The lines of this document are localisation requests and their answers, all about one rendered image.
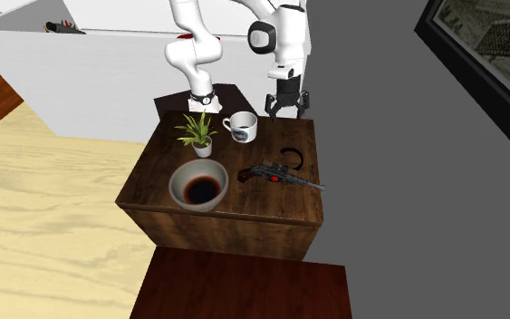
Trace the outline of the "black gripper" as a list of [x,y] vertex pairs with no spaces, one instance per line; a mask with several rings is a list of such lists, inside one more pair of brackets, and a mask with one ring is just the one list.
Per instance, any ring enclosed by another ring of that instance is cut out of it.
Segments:
[[296,106],[297,119],[301,119],[310,107],[310,94],[301,92],[301,76],[288,80],[276,81],[276,95],[267,94],[265,97],[265,112],[271,119],[275,119],[282,107]]

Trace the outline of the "white printed mug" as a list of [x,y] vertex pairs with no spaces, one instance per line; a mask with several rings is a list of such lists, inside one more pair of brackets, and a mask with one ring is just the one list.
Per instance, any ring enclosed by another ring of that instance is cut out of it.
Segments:
[[229,118],[224,118],[222,124],[236,142],[249,143],[256,138],[258,118],[252,112],[236,112]]

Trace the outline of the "black curved band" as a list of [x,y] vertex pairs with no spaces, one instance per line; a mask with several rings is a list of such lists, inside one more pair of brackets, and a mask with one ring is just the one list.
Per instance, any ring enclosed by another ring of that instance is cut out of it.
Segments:
[[300,160],[299,164],[296,167],[293,167],[290,169],[299,171],[303,167],[303,163],[304,163],[303,154],[298,149],[292,148],[292,147],[285,147],[285,148],[280,149],[280,152],[281,152],[281,154],[284,154],[286,152],[293,152],[298,155],[299,160]]

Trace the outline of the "dark robot stand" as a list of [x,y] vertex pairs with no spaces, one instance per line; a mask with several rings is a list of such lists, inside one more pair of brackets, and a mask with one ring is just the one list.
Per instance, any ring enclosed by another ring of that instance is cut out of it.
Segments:
[[[238,111],[255,113],[255,109],[234,84],[216,83],[213,87],[222,105],[222,113],[232,114]],[[187,112],[190,93],[191,90],[187,90],[156,98],[154,103],[159,118],[162,119],[167,111]]]

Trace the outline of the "dark toy pistol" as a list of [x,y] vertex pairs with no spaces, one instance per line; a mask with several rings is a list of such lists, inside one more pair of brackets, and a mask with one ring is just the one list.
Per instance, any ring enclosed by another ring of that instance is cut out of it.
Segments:
[[307,179],[296,176],[293,169],[267,159],[263,159],[260,164],[253,167],[241,169],[237,173],[237,180],[241,183],[245,183],[253,177],[260,177],[273,183],[283,182],[287,184],[311,186],[320,191],[326,190],[326,187],[323,185],[315,184]]

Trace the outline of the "small potted green plant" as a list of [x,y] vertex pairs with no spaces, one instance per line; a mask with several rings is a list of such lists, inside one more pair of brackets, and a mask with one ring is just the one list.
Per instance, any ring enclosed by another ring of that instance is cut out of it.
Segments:
[[207,117],[205,111],[197,119],[186,114],[184,117],[187,123],[175,126],[175,129],[184,131],[184,135],[178,140],[182,141],[185,146],[191,145],[201,159],[208,158],[213,150],[212,136],[217,134],[217,131],[211,126],[211,119]]

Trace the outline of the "brown wooden chest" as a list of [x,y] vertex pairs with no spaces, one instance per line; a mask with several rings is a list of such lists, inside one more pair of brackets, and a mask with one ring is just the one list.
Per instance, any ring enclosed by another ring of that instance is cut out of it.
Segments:
[[251,178],[245,183],[237,173],[271,160],[295,167],[298,149],[304,158],[297,176],[319,184],[314,125],[311,120],[261,117],[254,141],[234,141],[223,127],[223,115],[211,115],[217,134],[210,158],[222,164],[229,187],[222,201],[208,212],[180,208],[168,191],[174,171],[197,154],[178,140],[183,112],[168,111],[160,120],[128,176],[117,205],[158,246],[178,247],[237,255],[301,260],[323,223],[321,191],[311,186],[273,183]]

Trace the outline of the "white bowl with dark inside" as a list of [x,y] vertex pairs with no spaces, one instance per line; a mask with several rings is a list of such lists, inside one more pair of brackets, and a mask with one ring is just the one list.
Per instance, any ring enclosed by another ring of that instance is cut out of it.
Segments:
[[194,159],[178,167],[169,179],[168,191],[180,208],[207,212],[217,206],[229,187],[222,164],[212,159]]

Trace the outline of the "dark red wooden furniture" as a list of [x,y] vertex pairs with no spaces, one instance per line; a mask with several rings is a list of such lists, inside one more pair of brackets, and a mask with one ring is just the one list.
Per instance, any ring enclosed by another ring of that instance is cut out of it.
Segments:
[[343,266],[157,247],[130,319],[352,319]]

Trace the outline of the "black framed window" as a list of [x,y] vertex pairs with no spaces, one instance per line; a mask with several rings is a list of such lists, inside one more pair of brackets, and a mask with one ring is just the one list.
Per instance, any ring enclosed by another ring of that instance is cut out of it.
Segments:
[[510,0],[428,0],[414,32],[510,140]]

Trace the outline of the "black tray with coloured items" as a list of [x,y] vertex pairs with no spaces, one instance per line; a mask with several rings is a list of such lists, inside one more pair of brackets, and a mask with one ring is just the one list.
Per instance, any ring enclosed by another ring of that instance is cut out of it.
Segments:
[[78,29],[75,24],[62,20],[59,24],[47,22],[44,26],[46,32],[57,34],[84,34],[84,31]]

